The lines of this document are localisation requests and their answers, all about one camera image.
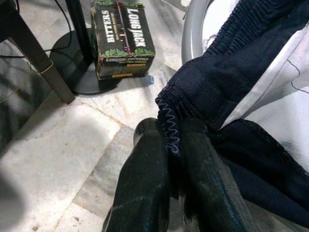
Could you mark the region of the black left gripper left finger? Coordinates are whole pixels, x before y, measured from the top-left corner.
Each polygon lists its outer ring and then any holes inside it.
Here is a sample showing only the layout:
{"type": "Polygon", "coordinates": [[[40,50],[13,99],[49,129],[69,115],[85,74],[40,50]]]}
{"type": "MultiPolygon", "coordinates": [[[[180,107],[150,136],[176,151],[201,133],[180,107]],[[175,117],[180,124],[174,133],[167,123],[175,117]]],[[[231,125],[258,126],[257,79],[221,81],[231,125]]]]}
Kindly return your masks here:
{"type": "Polygon", "coordinates": [[[133,149],[117,182],[104,232],[165,232],[169,226],[170,177],[168,152],[157,119],[136,127],[133,149]]]}

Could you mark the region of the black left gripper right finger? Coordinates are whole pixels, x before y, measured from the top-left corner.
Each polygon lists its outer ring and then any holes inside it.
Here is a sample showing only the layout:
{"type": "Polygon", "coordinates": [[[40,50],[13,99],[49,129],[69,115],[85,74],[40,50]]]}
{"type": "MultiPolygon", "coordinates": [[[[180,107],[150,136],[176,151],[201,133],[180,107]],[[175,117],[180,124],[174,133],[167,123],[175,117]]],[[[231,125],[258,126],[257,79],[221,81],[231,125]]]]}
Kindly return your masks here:
{"type": "Polygon", "coordinates": [[[256,223],[230,169],[208,138],[207,126],[181,122],[182,203],[186,229],[193,232],[254,232],[256,223]]]}

